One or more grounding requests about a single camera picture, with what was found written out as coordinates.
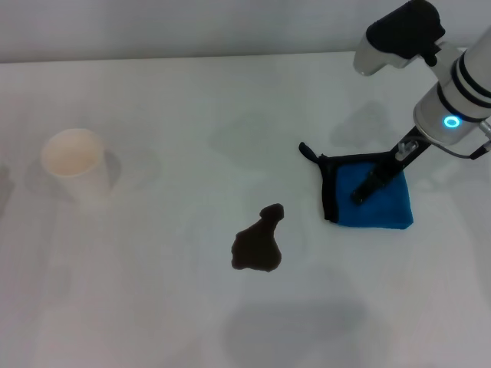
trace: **blue indicator light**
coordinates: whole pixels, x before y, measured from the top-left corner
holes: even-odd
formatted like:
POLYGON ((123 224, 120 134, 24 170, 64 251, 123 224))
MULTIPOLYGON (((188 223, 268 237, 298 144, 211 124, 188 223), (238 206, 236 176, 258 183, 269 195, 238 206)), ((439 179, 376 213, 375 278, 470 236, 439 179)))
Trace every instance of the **blue indicator light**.
POLYGON ((460 125, 460 119, 458 117, 446 117, 443 123, 447 128, 457 128, 460 125))

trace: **paper cup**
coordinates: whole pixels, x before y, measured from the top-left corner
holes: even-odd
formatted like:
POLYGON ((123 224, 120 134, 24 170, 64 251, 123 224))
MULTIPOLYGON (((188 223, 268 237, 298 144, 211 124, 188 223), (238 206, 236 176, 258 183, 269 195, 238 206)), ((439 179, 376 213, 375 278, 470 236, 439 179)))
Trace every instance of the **paper cup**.
POLYGON ((85 208, 107 201, 109 176, 101 138, 87 129, 64 130, 41 151, 41 164, 85 208))

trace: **coffee spill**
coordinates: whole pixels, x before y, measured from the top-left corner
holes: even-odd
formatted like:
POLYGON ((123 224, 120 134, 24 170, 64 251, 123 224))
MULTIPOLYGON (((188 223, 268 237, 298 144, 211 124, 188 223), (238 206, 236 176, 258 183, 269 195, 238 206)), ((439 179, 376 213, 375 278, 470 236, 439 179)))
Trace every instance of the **coffee spill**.
POLYGON ((259 213, 261 219, 236 235, 232 245, 232 267, 236 270, 271 272, 282 261, 275 240, 276 225, 285 217, 283 206, 270 205, 259 213))

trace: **white tabletop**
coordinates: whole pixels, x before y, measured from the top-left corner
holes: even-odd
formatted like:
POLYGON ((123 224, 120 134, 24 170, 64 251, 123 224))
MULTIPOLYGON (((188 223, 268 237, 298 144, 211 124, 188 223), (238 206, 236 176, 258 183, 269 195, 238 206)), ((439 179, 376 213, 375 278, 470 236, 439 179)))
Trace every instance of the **white tabletop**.
POLYGON ((0 366, 488 368, 487 157, 428 149, 406 171, 406 231, 323 219, 320 173, 298 144, 389 149, 435 83, 420 61, 362 77, 352 58, 1 65, 13 190, 0 218, 0 366), (80 212, 39 166, 43 142, 75 126, 107 143, 105 211, 80 212), (235 234, 277 202, 279 268, 232 269, 235 234))

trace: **blue towel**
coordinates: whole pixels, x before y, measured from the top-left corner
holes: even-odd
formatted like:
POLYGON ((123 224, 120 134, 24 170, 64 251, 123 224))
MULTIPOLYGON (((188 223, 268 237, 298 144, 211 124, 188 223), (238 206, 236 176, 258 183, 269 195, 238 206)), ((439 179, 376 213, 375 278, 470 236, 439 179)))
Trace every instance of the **blue towel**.
POLYGON ((373 163, 352 163, 338 167, 336 200, 338 224, 354 228, 405 229, 413 223, 406 178, 401 172, 362 205, 355 205, 351 193, 366 179, 373 163))
POLYGON ((300 143, 298 148, 321 169, 326 220, 353 228, 406 229, 413 223, 406 178, 402 172, 361 205, 354 204, 351 199, 351 193, 367 178, 375 164, 387 157, 387 152, 317 157, 305 143, 300 143))

